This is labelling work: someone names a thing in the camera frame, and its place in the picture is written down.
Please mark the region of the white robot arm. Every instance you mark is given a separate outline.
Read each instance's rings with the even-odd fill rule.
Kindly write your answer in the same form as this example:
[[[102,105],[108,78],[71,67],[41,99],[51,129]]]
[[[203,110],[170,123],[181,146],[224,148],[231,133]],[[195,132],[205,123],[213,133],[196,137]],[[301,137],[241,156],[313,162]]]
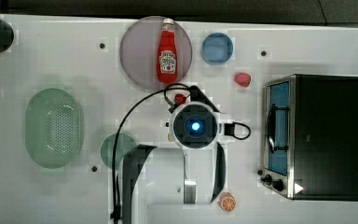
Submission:
[[[123,158],[121,224],[145,224],[150,204],[208,204],[226,182],[220,113],[192,102],[170,118],[167,145],[138,145]]]

